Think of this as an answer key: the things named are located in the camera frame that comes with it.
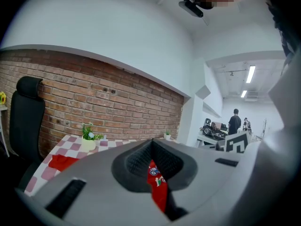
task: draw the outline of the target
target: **person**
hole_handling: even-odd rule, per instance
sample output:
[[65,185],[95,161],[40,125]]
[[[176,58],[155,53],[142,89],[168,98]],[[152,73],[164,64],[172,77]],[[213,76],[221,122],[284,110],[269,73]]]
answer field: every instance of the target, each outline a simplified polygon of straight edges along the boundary
[[244,125],[243,125],[243,131],[248,131],[249,134],[251,135],[252,134],[252,129],[251,129],[251,123],[250,121],[248,121],[248,118],[245,117],[245,120],[244,120]]
[[228,128],[228,135],[233,135],[237,133],[238,128],[241,127],[241,119],[238,116],[238,109],[234,109],[234,115],[230,118]]

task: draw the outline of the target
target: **table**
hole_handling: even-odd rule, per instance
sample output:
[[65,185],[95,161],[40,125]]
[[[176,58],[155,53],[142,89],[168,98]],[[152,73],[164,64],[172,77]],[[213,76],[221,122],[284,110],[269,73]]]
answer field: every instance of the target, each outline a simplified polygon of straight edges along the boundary
[[8,148],[6,147],[6,143],[5,143],[5,139],[4,139],[4,134],[3,134],[3,129],[2,129],[2,120],[1,120],[1,114],[2,114],[2,111],[6,111],[8,108],[4,105],[0,105],[0,133],[1,133],[1,136],[2,136],[2,141],[3,141],[3,144],[4,144],[4,148],[5,148],[5,151],[6,151],[6,154],[8,155],[9,157],[9,153],[8,153]]
[[212,139],[212,138],[206,137],[205,135],[203,135],[203,132],[200,131],[200,132],[198,133],[198,140],[197,140],[197,146],[196,146],[196,147],[199,147],[200,144],[201,144],[203,141],[208,142],[208,143],[213,144],[213,145],[215,145],[215,144],[217,143],[217,140],[214,140],[214,139]]
[[40,164],[38,169],[33,174],[30,182],[28,183],[25,193],[28,196],[33,196],[43,185],[45,185],[51,178],[60,173],[59,170],[49,167],[49,162],[52,159],[52,155],[63,155],[73,158],[83,158],[87,155],[91,155],[96,152],[108,150],[112,147],[117,147],[127,143],[131,143],[137,140],[105,140],[95,141],[96,148],[88,153],[80,150],[81,136],[66,135],[63,139],[51,150],[44,161]]

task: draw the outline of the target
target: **fluorescent light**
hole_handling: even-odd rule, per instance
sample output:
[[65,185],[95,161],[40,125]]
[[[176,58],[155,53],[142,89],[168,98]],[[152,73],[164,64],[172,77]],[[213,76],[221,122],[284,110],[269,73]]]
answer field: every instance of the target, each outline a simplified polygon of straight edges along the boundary
[[248,75],[248,78],[246,79],[246,83],[251,83],[251,80],[252,80],[254,72],[255,72],[255,68],[256,68],[255,65],[250,66],[249,75]]
[[243,93],[241,94],[241,97],[242,97],[242,98],[245,97],[246,92],[247,92],[246,90],[243,91]]

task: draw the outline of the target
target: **black slot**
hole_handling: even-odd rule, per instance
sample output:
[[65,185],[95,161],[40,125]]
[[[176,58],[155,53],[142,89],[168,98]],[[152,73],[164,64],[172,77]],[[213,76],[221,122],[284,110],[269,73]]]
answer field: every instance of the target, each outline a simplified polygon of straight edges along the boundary
[[73,201],[85,186],[79,179],[72,180],[61,193],[46,207],[46,209],[59,218],[62,218]]
[[224,165],[228,165],[231,167],[236,167],[238,162],[237,161],[232,161],[232,160],[228,160],[228,159],[223,159],[223,158],[218,158],[215,160],[215,162],[224,164]]

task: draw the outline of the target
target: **small potted plant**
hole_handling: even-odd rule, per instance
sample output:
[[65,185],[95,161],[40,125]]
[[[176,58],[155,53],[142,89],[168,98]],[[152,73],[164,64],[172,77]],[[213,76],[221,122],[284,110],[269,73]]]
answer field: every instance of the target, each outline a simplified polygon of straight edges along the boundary
[[164,134],[164,139],[167,140],[167,141],[170,141],[170,133],[169,133],[169,131],[167,131],[167,132]]
[[103,139],[103,135],[94,135],[90,126],[83,125],[83,136],[81,140],[81,146],[85,151],[94,150],[96,148],[95,140],[99,139]]

